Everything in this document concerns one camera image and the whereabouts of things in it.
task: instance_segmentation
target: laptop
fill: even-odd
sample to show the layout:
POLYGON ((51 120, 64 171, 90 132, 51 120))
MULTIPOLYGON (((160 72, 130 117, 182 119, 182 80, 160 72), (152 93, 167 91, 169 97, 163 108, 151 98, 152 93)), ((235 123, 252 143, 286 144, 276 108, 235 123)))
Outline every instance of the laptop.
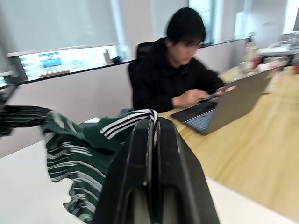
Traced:
POLYGON ((271 80, 273 69, 243 77, 226 84, 218 103, 205 102, 171 116, 207 135, 248 114, 271 80))

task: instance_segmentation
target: wooden desk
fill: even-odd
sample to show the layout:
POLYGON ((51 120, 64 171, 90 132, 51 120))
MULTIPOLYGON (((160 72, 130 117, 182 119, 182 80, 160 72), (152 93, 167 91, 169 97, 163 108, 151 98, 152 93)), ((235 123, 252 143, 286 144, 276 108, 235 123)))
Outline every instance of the wooden desk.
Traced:
MULTIPOLYGON (((228 81, 237 68, 222 74, 228 81)), ((202 136, 176 125, 215 181, 293 220, 299 220, 299 76, 284 71, 254 110, 202 136)))

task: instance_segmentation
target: black hair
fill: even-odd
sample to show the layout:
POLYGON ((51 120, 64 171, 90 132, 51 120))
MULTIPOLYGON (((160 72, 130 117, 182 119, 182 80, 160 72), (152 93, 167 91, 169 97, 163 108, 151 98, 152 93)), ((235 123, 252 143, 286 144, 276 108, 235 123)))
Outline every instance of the black hair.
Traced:
POLYGON ((183 42, 186 46, 192 46, 205 41, 206 28, 201 16, 195 10, 186 7, 172 16, 166 36, 173 44, 183 42))

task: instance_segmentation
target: black hoodie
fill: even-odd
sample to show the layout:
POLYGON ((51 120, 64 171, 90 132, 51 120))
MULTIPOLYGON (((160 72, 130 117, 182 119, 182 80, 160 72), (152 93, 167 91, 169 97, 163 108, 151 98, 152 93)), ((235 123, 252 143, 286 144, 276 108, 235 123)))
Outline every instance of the black hoodie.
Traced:
POLYGON ((136 68, 132 81, 133 107, 166 112, 173 109, 171 99, 191 89, 209 94, 224 86, 217 73, 192 58, 184 66, 174 68, 166 58, 165 39, 154 43, 149 55, 136 68))

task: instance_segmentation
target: white desk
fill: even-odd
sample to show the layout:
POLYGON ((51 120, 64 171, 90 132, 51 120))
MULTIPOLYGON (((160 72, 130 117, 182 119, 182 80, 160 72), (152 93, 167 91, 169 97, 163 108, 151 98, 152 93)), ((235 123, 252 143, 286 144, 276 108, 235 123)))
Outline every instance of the white desk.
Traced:
MULTIPOLYGON (((82 224, 62 205, 70 200, 71 181, 52 183, 45 157, 40 141, 0 159, 0 223, 82 224)), ((221 224, 295 224, 213 180, 207 182, 221 224)))
POLYGON ((288 47, 261 48, 257 53, 261 56, 287 56, 298 53, 298 50, 291 50, 288 47))

